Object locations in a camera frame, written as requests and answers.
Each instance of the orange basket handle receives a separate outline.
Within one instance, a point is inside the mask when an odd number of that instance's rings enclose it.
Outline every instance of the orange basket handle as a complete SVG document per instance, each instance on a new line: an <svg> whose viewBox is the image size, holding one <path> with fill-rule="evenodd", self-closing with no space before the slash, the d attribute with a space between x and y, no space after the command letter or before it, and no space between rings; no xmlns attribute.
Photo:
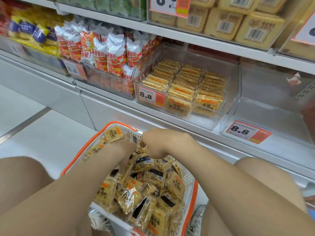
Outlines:
<svg viewBox="0 0 315 236"><path fill-rule="evenodd" d="M102 130L100 130L98 133L96 133L87 143L85 143L85 145L80 149L80 151L76 154L76 156L73 158L73 160L69 163L69 165L67 165L67 167L61 172L60 176L63 176L69 169L70 167L77 161L77 159L80 157L80 155L84 152L84 150L103 132L105 131L106 128L108 128L109 125L116 123L125 127L128 127L129 129L131 129L132 131L138 131L137 129L134 129L124 123L121 122L109 122L106 124L105 127L103 127Z"/></svg>

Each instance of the price tag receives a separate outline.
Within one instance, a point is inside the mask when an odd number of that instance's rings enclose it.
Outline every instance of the price tag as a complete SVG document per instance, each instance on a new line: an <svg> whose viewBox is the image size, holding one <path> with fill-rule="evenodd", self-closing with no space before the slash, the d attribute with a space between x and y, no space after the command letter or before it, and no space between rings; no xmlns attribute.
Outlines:
<svg viewBox="0 0 315 236"><path fill-rule="evenodd" d="M88 80L81 64L65 59L63 60L63 63L65 64L70 75L79 76L82 79Z"/></svg>
<svg viewBox="0 0 315 236"><path fill-rule="evenodd" d="M315 46L315 12L292 40Z"/></svg>
<svg viewBox="0 0 315 236"><path fill-rule="evenodd" d="M10 46L13 54L15 54L19 57L26 55L22 44L15 42L13 40L8 40L7 42L8 42L8 45Z"/></svg>
<svg viewBox="0 0 315 236"><path fill-rule="evenodd" d="M139 99L163 107L165 94L139 86Z"/></svg>
<svg viewBox="0 0 315 236"><path fill-rule="evenodd" d="M240 121L235 121L226 132L256 144L272 135L270 131Z"/></svg>
<svg viewBox="0 0 315 236"><path fill-rule="evenodd" d="M150 0L150 11L188 17L191 0Z"/></svg>

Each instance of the black label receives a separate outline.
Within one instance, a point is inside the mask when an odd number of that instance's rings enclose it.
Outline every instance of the black label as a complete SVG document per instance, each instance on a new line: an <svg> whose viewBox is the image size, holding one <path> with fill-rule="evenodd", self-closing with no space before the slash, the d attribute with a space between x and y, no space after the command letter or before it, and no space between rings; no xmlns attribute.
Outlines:
<svg viewBox="0 0 315 236"><path fill-rule="evenodd" d="M113 170L109 176L115 177L115 175L118 173L118 171L119 171L118 169Z"/></svg>
<svg viewBox="0 0 315 236"><path fill-rule="evenodd" d="M165 195L163 195L163 196L161 196L160 197L169 207L174 207L175 206L175 204L172 202L172 201L170 201Z"/></svg>
<svg viewBox="0 0 315 236"><path fill-rule="evenodd" d="M137 178L137 175L138 175L138 173L136 172L136 173L133 173L133 174L131 175L131 177L135 179L135 178Z"/></svg>
<svg viewBox="0 0 315 236"><path fill-rule="evenodd" d="M147 161L150 159L151 158L149 156L143 156L143 157L140 157L139 159L137 159L136 163L144 162L144 161Z"/></svg>
<svg viewBox="0 0 315 236"><path fill-rule="evenodd" d="M140 211L142 210L144 203L146 202L147 198L145 198L142 203L138 206L138 208L136 208L136 210L134 211L134 213L132 214L133 218L138 218Z"/></svg>
<svg viewBox="0 0 315 236"><path fill-rule="evenodd" d="M152 172L153 174L156 174L160 177L163 177L164 173L162 171L156 170L156 169L151 169L149 172Z"/></svg>

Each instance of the metal floor strip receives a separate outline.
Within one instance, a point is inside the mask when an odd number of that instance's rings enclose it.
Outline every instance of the metal floor strip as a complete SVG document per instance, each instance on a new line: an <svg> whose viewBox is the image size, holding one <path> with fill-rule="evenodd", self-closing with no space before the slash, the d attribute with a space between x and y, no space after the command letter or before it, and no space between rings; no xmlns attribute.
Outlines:
<svg viewBox="0 0 315 236"><path fill-rule="evenodd" d="M22 131L24 128L26 128L27 126L29 126L30 124L32 124L33 122L35 122L37 119L39 119L40 117L44 116L46 113L48 113L51 110L51 108L49 107L45 107L44 109L42 109L41 111L39 111L38 113L34 114L33 116L31 116L29 119L25 120L23 123L19 124L18 126L16 126L15 128L13 128L12 130L8 131L6 134L4 134L2 137L0 137L0 145L2 143L4 143L6 140L10 139L11 137L13 137L15 134L17 134L18 132Z"/></svg>

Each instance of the person's right hand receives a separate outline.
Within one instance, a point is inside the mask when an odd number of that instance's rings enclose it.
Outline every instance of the person's right hand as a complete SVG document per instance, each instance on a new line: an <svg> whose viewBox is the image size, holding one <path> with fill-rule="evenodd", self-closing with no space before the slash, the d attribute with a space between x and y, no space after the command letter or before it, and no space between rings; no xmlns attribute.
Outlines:
<svg viewBox="0 0 315 236"><path fill-rule="evenodd" d="M163 159L190 138L187 133L154 127L142 134L141 146L147 146L146 151L151 158Z"/></svg>

